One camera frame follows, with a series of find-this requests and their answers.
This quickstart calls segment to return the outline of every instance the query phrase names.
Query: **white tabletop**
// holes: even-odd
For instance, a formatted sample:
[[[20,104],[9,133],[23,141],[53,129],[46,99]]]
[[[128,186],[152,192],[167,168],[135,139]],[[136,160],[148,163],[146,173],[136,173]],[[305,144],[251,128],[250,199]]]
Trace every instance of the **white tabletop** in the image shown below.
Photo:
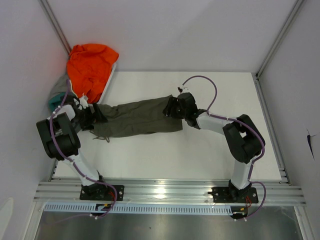
[[[265,155],[255,163],[252,179],[281,179],[266,122],[258,100],[251,73],[237,72],[115,72],[109,84],[104,104],[115,106],[146,99],[177,96],[177,87],[193,75],[204,75],[217,85],[218,95],[211,112],[239,117],[251,117],[265,139]],[[212,101],[215,89],[203,78],[195,78],[186,86],[200,109]],[[189,127],[183,120],[183,130],[123,138],[93,140],[89,132],[78,134],[81,150],[87,160],[105,178],[228,180],[235,159],[223,135]],[[56,177],[75,177],[73,171],[59,162]]]

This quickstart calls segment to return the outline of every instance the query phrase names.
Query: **gray floor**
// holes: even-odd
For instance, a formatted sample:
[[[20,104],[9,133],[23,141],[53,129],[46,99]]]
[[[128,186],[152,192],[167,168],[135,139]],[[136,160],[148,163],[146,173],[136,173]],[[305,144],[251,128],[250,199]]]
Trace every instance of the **gray floor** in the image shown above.
[[[248,219],[229,216],[110,214],[60,223],[75,215],[44,212],[36,240],[302,240],[293,207],[264,207]]]

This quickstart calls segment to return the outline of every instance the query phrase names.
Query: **olive green cloth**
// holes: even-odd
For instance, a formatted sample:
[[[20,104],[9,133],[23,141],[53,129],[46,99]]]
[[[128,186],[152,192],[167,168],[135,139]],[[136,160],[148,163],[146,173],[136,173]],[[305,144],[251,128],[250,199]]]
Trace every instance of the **olive green cloth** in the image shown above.
[[[171,95],[112,107],[98,104],[108,122],[94,123],[93,133],[98,137],[122,138],[180,131],[182,120],[163,114],[170,97]]]

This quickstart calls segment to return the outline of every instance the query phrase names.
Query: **gray wall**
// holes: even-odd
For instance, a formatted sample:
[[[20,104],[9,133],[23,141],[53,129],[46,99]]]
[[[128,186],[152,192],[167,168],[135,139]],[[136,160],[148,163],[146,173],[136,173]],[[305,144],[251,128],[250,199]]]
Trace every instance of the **gray wall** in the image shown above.
[[[70,44],[119,71],[256,72],[295,0],[50,0]]]
[[[261,84],[290,179],[320,237],[320,1],[307,0]],[[314,158],[307,135],[311,136]]]
[[[48,116],[48,93],[67,56],[37,0],[0,1],[0,205],[13,197],[5,240],[24,231],[40,180],[51,159],[36,122]]]

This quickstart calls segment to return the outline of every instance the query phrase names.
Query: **orange cloth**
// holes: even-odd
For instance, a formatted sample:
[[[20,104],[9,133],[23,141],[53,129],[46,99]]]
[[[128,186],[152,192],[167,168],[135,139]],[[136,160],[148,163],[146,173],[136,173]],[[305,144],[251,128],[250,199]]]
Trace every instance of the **orange cloth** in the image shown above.
[[[102,44],[75,45],[66,64],[74,93],[88,97],[88,103],[99,101],[119,54]]]

